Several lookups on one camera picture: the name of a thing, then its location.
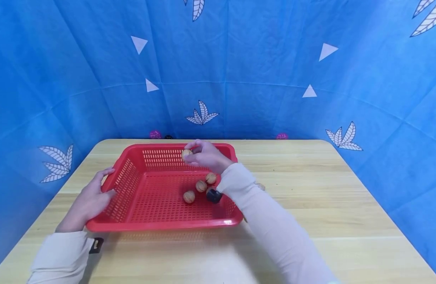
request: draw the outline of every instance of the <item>black object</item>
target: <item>black object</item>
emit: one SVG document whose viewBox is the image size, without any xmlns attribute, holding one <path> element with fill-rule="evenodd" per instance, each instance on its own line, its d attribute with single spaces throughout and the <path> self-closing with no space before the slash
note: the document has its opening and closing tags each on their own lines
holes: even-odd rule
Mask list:
<svg viewBox="0 0 436 284">
<path fill-rule="evenodd" d="M 102 237 L 96 237 L 93 241 L 92 248 L 90 248 L 90 251 L 88 254 L 98 254 L 99 251 L 101 251 L 101 247 L 104 243 L 104 239 Z"/>
<path fill-rule="evenodd" d="M 216 189 L 209 189 L 207 190 L 206 197 L 211 203 L 217 204 L 221 200 L 221 197 L 223 197 L 223 194 Z"/>
</svg>

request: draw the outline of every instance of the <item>hand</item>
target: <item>hand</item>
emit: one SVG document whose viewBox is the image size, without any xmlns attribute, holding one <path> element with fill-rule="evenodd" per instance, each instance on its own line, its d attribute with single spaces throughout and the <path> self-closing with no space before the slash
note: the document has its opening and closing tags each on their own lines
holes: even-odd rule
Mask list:
<svg viewBox="0 0 436 284">
<path fill-rule="evenodd" d="M 185 162 L 195 167 L 207 167 L 215 174 L 222 174 L 232 162 L 224 156 L 212 143 L 195 140 L 188 143 L 185 149 L 192 149 L 193 155 L 185 156 Z"/>
<path fill-rule="evenodd" d="M 109 204 L 116 192 L 101 192 L 101 182 L 105 176 L 112 174 L 113 168 L 98 171 L 72 204 L 65 218 L 58 225 L 56 233 L 78 232 L 84 229 L 90 219 L 96 217 Z"/>
</svg>

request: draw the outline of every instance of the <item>white triangle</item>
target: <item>white triangle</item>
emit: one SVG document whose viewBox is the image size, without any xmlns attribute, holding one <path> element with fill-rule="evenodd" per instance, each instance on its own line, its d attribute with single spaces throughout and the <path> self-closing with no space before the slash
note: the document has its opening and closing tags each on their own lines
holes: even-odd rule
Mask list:
<svg viewBox="0 0 436 284">
<path fill-rule="evenodd" d="M 306 89 L 306 92 L 303 94 L 302 98 L 313 98 L 316 97 L 316 92 L 314 92 L 314 89 L 311 85 L 308 86 L 308 89 Z"/>
<path fill-rule="evenodd" d="M 135 50 L 137 50 L 137 54 L 140 54 L 140 52 L 144 49 L 148 41 L 146 39 L 140 39 L 135 36 L 131 36 L 131 39 L 133 40 Z"/>
<path fill-rule="evenodd" d="M 155 84 L 151 83 L 149 80 L 145 79 L 145 84 L 147 85 L 147 93 L 159 90 L 158 87 L 155 86 Z"/>
<path fill-rule="evenodd" d="M 335 52 L 337 50 L 338 50 L 337 47 L 334 47 L 332 45 L 328 45 L 328 44 L 324 43 L 322 45 L 322 51 L 320 52 L 319 61 L 321 61 L 323 58 L 329 56 L 330 54 L 332 54 L 333 52 Z"/>
</svg>

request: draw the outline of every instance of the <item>red plastic basket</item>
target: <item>red plastic basket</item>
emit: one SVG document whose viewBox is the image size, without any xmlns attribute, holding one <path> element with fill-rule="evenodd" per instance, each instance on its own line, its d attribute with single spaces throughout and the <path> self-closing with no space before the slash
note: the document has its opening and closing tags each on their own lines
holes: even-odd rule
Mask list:
<svg viewBox="0 0 436 284">
<path fill-rule="evenodd" d="M 224 156 L 237 162 L 229 144 L 214 144 Z M 127 147 L 101 187 L 115 189 L 116 196 L 103 213 L 86 227 L 94 232 L 210 228 L 239 224 L 243 215 L 230 198 L 218 204 L 196 191 L 207 168 L 191 167 L 182 160 L 185 144 L 135 144 Z M 186 191 L 194 191 L 192 204 L 183 201 Z"/>
</svg>

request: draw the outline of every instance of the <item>person's left hand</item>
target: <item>person's left hand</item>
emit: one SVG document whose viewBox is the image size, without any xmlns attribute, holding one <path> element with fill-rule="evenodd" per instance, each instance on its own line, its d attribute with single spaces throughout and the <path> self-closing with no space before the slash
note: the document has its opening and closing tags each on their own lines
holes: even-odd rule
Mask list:
<svg viewBox="0 0 436 284">
<path fill-rule="evenodd" d="M 105 176 L 114 171 L 110 167 L 95 174 L 95 177 L 82 189 L 65 218 L 58 225 L 56 233 L 83 230 L 87 221 L 96 217 L 108 206 L 116 192 L 114 190 L 101 192 L 101 182 Z"/>
</svg>

